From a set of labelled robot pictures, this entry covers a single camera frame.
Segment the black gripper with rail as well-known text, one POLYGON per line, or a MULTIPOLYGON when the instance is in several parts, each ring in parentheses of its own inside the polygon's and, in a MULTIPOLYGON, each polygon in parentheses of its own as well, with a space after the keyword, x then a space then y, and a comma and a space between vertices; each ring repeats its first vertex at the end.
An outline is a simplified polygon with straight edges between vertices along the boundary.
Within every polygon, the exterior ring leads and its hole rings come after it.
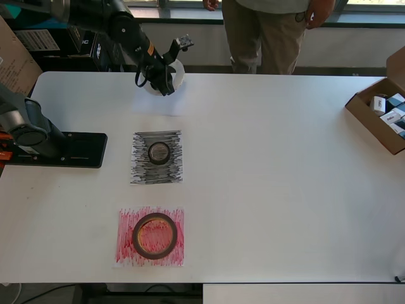
POLYGON ((168 96, 174 93, 173 77, 171 74, 166 74, 168 64, 160 55, 153 55, 148 64, 149 83, 153 89, 158 89, 163 96, 168 96), (160 84, 159 77, 165 76, 160 84))

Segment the person left hand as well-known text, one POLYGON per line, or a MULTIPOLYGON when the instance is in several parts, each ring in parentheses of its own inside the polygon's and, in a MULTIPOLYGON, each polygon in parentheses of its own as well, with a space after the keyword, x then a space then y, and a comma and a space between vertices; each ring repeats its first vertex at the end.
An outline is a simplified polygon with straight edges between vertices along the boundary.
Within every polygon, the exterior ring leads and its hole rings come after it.
POLYGON ((307 29, 320 27, 330 16, 331 9, 326 3, 311 3, 307 10, 307 29))

